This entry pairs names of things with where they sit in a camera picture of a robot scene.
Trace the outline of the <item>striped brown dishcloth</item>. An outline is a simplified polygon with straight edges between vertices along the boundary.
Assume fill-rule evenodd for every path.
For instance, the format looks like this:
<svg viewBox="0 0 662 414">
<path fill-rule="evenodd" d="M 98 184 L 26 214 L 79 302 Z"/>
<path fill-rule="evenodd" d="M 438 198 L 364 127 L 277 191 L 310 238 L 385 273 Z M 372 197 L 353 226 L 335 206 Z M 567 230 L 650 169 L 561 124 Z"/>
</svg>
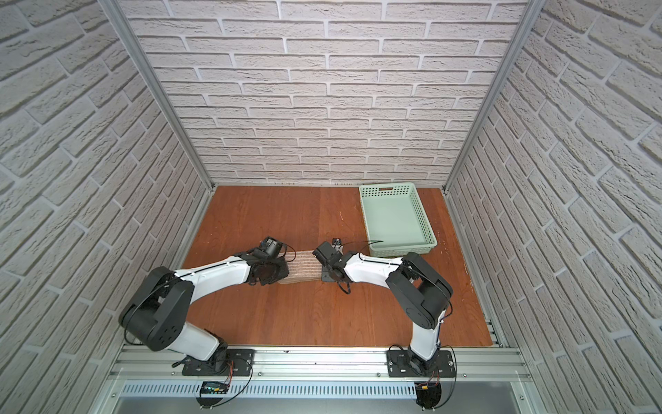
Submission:
<svg viewBox="0 0 662 414">
<path fill-rule="evenodd" d="M 279 284 L 288 285 L 322 280 L 322 264 L 315 258 L 312 250 L 299 251 L 296 254 L 288 251 L 285 258 L 289 274 L 279 280 Z"/>
</svg>

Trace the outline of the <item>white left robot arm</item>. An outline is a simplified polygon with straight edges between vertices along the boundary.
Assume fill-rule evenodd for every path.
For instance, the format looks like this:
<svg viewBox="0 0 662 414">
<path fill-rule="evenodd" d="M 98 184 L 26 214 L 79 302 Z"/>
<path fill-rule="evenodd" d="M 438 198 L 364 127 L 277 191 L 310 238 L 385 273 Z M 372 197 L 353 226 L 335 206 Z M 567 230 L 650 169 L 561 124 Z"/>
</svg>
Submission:
<svg viewBox="0 0 662 414">
<path fill-rule="evenodd" d="M 177 271 L 156 267 L 122 310 L 119 324 L 152 351 L 170 349 L 206 362 L 221 348 L 222 341 L 187 322 L 191 304 L 230 286 L 265 286 L 288 275 L 284 257 L 252 252 L 203 267 Z"/>
</svg>

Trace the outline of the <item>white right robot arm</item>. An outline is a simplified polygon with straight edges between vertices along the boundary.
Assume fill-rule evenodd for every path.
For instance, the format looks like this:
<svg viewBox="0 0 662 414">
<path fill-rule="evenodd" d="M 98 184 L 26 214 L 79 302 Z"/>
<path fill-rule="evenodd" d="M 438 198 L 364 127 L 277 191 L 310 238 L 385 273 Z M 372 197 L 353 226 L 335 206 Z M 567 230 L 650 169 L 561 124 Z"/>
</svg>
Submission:
<svg viewBox="0 0 662 414">
<path fill-rule="evenodd" d="M 351 293 L 353 283 L 390 290 L 413 324 L 410 357 L 424 366 L 434 360 L 453 288 L 424 258 L 414 252 L 392 259 L 359 252 L 343 254 L 328 243 L 316 248 L 313 255 L 345 293 Z"/>
</svg>

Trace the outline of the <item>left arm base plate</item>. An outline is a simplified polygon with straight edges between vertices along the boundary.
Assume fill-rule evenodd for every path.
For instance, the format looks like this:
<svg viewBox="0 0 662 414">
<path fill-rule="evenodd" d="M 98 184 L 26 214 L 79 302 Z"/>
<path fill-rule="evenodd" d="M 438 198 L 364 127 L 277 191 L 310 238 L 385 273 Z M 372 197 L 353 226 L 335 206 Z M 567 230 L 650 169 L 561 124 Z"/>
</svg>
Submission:
<svg viewBox="0 0 662 414">
<path fill-rule="evenodd" d="M 215 352 L 207 361 L 196 360 L 190 356 L 184 359 L 183 376 L 221 376 L 231 374 L 248 377 L 255 356 L 252 348 L 224 348 Z"/>
</svg>

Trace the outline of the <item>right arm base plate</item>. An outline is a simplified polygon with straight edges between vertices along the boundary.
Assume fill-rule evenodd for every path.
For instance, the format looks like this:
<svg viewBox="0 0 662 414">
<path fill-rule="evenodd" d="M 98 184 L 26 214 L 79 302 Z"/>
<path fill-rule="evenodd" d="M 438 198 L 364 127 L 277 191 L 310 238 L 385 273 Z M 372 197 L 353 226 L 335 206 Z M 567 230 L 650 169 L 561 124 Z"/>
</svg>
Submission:
<svg viewBox="0 0 662 414">
<path fill-rule="evenodd" d="M 450 379 L 457 374 L 455 358 L 447 349 L 436 350 L 427 361 L 406 349 L 389 349 L 386 351 L 386 360 L 391 378 Z"/>
</svg>

